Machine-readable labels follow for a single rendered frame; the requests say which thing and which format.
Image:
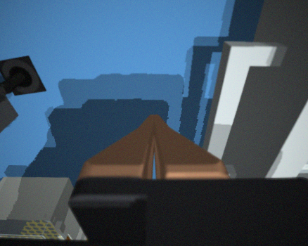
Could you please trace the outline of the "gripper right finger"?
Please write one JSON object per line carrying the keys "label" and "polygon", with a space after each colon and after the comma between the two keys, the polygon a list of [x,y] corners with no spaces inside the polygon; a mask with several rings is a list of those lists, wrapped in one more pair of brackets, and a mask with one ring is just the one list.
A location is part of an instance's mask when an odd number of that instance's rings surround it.
{"label": "gripper right finger", "polygon": [[154,115],[156,179],[229,179],[224,162]]}

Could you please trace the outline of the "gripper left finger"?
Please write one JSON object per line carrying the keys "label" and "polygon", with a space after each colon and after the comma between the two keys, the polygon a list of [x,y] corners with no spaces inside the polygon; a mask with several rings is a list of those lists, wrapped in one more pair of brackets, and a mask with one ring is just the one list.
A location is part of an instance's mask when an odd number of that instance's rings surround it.
{"label": "gripper left finger", "polygon": [[85,161],[77,181],[87,176],[153,179],[153,160],[154,115],[149,115],[139,128]]}

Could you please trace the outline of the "blue bench mat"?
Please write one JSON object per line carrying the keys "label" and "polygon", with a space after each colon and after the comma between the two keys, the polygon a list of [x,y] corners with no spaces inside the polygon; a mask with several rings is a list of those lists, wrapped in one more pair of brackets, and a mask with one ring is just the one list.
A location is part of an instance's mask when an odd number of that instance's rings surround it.
{"label": "blue bench mat", "polygon": [[253,42],[264,0],[0,0],[0,60],[46,91],[6,94],[3,177],[69,178],[159,115],[203,147],[224,41]]}

